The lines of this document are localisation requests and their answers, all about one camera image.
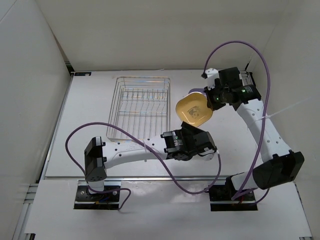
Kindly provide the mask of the purple panda plate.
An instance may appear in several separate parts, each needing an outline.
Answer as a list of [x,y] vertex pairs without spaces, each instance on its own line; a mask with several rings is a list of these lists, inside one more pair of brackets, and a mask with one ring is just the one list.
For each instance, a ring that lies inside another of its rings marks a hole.
[[188,92],[187,96],[191,99],[207,99],[205,90],[203,88],[192,88]]

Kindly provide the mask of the yellow plate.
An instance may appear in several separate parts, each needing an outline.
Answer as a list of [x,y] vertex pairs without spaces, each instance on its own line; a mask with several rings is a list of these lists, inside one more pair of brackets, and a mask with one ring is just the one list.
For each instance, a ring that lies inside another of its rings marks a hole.
[[194,127],[204,124],[213,115],[207,106],[207,98],[200,92],[192,92],[182,98],[176,104],[175,111],[182,122]]

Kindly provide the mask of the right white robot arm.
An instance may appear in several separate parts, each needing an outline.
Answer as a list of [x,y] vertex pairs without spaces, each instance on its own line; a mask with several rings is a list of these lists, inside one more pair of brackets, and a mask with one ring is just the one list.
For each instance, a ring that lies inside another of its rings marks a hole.
[[243,84],[237,67],[209,68],[202,77],[207,80],[204,88],[207,107],[217,111],[226,105],[232,106],[257,144],[257,153],[249,170],[226,179],[226,197],[236,200],[249,190],[267,190],[294,181],[305,158],[282,139],[265,113],[267,103],[262,101],[257,88],[253,84]]

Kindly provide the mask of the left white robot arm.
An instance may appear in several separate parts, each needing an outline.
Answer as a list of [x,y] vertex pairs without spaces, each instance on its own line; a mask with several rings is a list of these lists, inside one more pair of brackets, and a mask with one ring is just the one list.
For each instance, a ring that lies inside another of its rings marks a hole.
[[84,150],[85,181],[87,194],[100,200],[105,194],[103,181],[107,169],[137,161],[160,158],[161,160],[189,161],[194,156],[211,159],[217,147],[209,132],[186,122],[181,129],[163,132],[160,135],[136,142],[105,142],[100,136],[91,139]]

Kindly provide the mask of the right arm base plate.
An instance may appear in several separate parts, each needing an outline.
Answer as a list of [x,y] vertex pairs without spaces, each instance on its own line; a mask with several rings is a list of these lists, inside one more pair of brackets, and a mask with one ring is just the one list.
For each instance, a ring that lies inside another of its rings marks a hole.
[[224,185],[213,185],[205,193],[209,195],[211,212],[243,212],[257,211],[255,194],[251,191],[231,200],[229,192]]

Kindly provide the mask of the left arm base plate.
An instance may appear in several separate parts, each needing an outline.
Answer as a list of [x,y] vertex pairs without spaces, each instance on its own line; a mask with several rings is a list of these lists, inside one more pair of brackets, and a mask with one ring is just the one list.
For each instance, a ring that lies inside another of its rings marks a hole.
[[110,193],[90,193],[85,181],[79,181],[75,193],[75,210],[117,210],[120,203],[120,193],[116,191],[121,187],[120,182],[105,182],[104,191]]

